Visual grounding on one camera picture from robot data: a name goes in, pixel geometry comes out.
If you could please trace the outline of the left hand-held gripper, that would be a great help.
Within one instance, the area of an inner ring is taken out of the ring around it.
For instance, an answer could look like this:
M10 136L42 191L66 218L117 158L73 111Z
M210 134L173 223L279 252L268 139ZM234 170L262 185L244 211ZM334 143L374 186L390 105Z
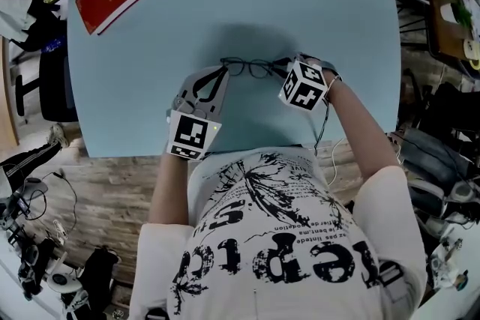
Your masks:
M188 76L169 111L166 152L186 160L201 160L209 151L222 124L208 113L219 113L226 96L230 73L225 66L205 67ZM196 101L205 102L206 111Z

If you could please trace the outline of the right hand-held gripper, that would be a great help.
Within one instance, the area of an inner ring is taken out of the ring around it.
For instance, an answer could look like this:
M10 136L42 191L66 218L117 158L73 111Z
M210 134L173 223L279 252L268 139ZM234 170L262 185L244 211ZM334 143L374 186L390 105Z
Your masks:
M330 85L324 76L324 70L337 76L333 64L304 53L275 60L271 71L286 78L279 99L287 106L306 112L313 111L321 102L327 104L326 96Z

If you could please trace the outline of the black-framed eyeglasses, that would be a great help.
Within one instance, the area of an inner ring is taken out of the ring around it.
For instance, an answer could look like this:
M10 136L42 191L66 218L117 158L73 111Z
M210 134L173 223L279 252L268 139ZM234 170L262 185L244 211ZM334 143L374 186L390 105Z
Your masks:
M256 79L272 75L270 63L259 59L246 61L239 57L225 57L220 59L220 63L228 69L231 76L240 76L245 71Z

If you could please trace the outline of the person's right forearm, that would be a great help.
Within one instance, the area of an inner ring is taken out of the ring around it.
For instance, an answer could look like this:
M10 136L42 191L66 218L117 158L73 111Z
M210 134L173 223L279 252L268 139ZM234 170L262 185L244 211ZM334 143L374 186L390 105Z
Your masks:
M330 70L324 70L323 75L328 83L327 99L334 107L363 179L385 167L398 166L387 135L353 90Z

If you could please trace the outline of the person's left forearm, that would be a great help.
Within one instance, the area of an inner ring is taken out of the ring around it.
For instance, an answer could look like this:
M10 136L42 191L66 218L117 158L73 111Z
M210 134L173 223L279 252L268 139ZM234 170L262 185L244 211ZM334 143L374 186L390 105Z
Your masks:
M170 153L161 155L148 223L189 225L188 162L185 159Z

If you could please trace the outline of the black office chair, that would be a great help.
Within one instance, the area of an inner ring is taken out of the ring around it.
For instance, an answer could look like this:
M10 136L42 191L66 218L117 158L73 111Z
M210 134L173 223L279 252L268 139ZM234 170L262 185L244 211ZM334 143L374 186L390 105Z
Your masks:
M24 97L39 89L40 111L43 118L52 122L76 122L77 110L74 103L68 64L67 21L59 19L53 8L43 0L33 0L28 13L36 22L27 31L24 42L10 40L24 52L39 52L38 78L24 83L19 75L15 80L16 111L25 115Z

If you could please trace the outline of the person's white printed shirt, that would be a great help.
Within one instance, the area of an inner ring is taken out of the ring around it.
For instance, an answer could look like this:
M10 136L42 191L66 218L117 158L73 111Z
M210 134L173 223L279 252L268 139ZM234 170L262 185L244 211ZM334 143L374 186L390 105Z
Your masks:
M407 178L388 166L352 209L303 148L208 157L188 182L190 224L145 224L129 320L410 320L425 250Z

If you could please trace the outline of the brown wooden side table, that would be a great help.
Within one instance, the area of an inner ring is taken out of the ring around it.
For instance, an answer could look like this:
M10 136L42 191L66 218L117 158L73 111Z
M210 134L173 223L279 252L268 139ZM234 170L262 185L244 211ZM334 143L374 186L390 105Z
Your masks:
M472 28L465 28L462 25L446 22L440 14L440 7L454 0L428 1L434 52L468 61L464 55L463 41L476 40L480 43L480 4L476 0L463 0L465 7L472 14Z

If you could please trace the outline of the small plant in white pot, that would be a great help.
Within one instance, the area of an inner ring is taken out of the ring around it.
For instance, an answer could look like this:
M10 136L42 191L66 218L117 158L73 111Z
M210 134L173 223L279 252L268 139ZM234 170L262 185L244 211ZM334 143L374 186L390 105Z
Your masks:
M454 0L440 7L440 14L446 22L472 28L472 14L465 7L463 0Z

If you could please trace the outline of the white yellow tape roll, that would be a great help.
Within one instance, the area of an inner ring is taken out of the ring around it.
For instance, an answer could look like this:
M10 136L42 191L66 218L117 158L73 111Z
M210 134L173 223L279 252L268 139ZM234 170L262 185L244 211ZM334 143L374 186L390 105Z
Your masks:
M464 40L463 52L473 70L480 70L480 43L476 40Z

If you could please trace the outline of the white power strip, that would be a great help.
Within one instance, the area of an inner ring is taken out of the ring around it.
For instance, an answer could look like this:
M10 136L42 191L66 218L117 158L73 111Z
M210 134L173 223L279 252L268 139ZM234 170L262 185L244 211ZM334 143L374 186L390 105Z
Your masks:
M64 244L68 239L68 233L62 223L58 220L53 220L52 224L54 225L56 231L56 237L60 244Z

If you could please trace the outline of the white draped cloth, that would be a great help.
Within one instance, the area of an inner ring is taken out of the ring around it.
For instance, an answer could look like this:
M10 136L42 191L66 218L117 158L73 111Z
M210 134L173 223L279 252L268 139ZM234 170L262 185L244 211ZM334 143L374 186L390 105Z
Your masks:
M27 31L36 22L28 13L33 0L0 0L0 35L8 40L24 42Z

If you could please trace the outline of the black bag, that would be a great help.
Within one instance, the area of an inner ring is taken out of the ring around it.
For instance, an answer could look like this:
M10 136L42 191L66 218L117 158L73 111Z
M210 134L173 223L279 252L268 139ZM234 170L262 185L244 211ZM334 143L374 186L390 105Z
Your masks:
M88 293L88 302L93 313L102 313L110 302L110 281L113 267L118 262L116 253L101 247L95 249L85 263L79 280Z

